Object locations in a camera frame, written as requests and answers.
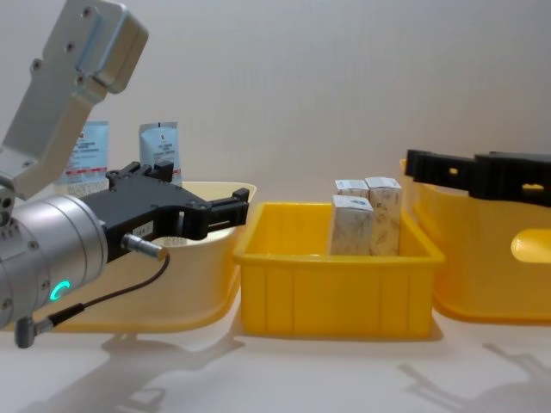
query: cable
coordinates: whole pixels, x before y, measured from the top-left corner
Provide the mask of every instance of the cable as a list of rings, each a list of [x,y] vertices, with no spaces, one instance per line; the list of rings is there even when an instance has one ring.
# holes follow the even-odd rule
[[[163,275],[164,271],[168,268],[170,264],[170,255],[167,254],[167,256],[164,259],[163,267],[153,275],[153,277],[149,278],[148,280],[145,280],[143,282],[140,282],[139,284],[136,284],[135,286],[131,286],[128,288],[123,288],[119,291],[115,291],[111,294],[104,295],[102,297],[98,297],[97,299],[92,299],[91,301],[88,301],[87,303],[84,303],[84,308],[91,307],[93,305],[102,303],[103,301],[107,301],[108,299],[114,299],[115,297],[119,297],[120,295],[131,293],[132,291],[139,290],[140,288],[147,287],[154,281],[156,281],[161,275]]]
[[[87,308],[93,305],[100,304],[104,301],[107,301],[108,299],[114,299],[123,294],[131,293],[132,291],[136,291],[136,290],[139,290],[140,288],[147,287],[150,284],[152,284],[154,281],[158,280],[158,278],[164,274],[164,271],[166,271],[169,264],[170,264],[170,254],[168,254],[165,257],[163,266],[159,269],[159,271],[157,271],[157,273],[155,273],[155,275],[153,275],[153,277],[148,278],[147,280],[142,281],[134,286],[130,286],[118,291],[114,291],[112,293],[98,297],[97,299],[92,299],[87,303],[78,303],[78,304],[72,305],[71,307],[67,307],[64,310],[61,310],[49,315],[47,318],[49,318],[49,320],[51,321],[52,327],[55,327],[56,325],[59,325],[67,321],[68,319],[75,317],[77,314],[80,314],[81,312],[83,312],[84,310],[86,310]]]

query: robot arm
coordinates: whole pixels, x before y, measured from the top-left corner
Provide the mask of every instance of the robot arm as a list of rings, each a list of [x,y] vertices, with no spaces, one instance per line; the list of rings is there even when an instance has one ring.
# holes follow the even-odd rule
[[[34,311],[92,282],[108,262],[130,250],[160,260],[166,251],[150,242],[156,237],[202,239],[245,223],[246,189],[204,201],[169,184],[171,163],[131,163],[108,172],[109,190],[14,209],[15,196],[26,200],[61,175],[91,109],[126,88],[147,38],[121,4],[67,0],[43,59],[31,64],[0,146],[0,328],[15,322],[19,347],[55,325],[35,324]]]
[[[26,200],[61,175],[91,109],[126,88],[147,38],[121,4],[65,4],[1,147],[3,200],[13,198],[9,192]]]

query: package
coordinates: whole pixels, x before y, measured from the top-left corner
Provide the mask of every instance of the package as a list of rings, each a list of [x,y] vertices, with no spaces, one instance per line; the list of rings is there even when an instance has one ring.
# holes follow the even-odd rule
[[[335,181],[335,186],[337,195],[369,197],[369,187],[363,179],[339,179]]]
[[[105,177],[108,166],[108,141],[108,122],[86,123],[78,136],[65,171],[53,184],[56,194],[69,194],[81,198],[109,187]]]
[[[178,124],[159,122],[139,127],[139,161],[153,166],[155,163],[169,161],[174,164],[172,183],[182,183]]]
[[[333,195],[329,254],[369,255],[373,221],[373,208],[365,198]]]
[[[392,178],[367,178],[366,182],[369,186],[369,202],[375,211],[371,254],[397,256],[402,187]]]

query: white wall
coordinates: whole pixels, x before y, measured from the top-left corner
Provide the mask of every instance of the white wall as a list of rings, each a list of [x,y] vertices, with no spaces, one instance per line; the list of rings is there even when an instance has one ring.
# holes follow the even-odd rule
[[[0,136],[63,0],[0,1]],[[549,0],[126,0],[150,29],[111,124],[181,124],[188,179],[324,199],[339,177],[397,175],[406,149],[551,152]]]

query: bin handle hole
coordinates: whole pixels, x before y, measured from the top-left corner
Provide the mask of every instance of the bin handle hole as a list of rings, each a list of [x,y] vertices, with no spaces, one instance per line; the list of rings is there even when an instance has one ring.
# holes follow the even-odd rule
[[[518,233],[511,243],[511,252],[521,262],[551,264],[551,229]]]

